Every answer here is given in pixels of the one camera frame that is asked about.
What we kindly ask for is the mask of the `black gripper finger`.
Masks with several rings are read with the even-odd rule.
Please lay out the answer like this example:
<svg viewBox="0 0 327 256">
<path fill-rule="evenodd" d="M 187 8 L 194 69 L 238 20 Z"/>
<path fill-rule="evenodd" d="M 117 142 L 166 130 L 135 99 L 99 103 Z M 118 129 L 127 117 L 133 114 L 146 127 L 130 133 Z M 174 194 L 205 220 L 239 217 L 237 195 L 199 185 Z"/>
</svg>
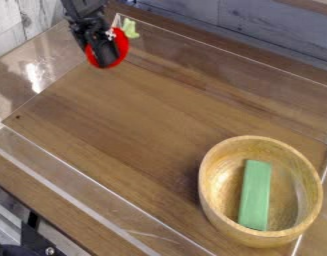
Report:
<svg viewBox="0 0 327 256">
<path fill-rule="evenodd" d="M 115 30 L 108 29 L 96 37 L 90 43 L 90 48 L 96 67 L 108 67 L 121 57 Z"/>
<path fill-rule="evenodd" d="M 87 30 L 91 28 L 91 25 L 90 24 L 78 24 L 78 23 L 74 23 L 71 25 L 71 33 L 74 35 L 74 38 L 78 42 L 78 45 L 80 47 L 82 50 L 86 49 L 86 46 L 87 46 L 87 38 L 86 38 L 86 32 Z"/>
</svg>

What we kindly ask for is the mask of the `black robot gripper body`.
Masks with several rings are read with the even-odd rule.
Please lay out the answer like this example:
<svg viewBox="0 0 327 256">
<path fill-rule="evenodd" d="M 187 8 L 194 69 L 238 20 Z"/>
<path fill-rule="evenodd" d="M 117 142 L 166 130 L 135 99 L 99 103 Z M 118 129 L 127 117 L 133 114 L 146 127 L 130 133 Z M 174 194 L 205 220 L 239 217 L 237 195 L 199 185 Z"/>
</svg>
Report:
<svg viewBox="0 0 327 256">
<path fill-rule="evenodd" d="M 74 23 L 90 24 L 87 30 L 107 30 L 110 25 L 104 18 L 104 8 L 108 0 L 60 0 L 64 7 L 64 17 L 68 21 L 70 30 Z"/>
</svg>

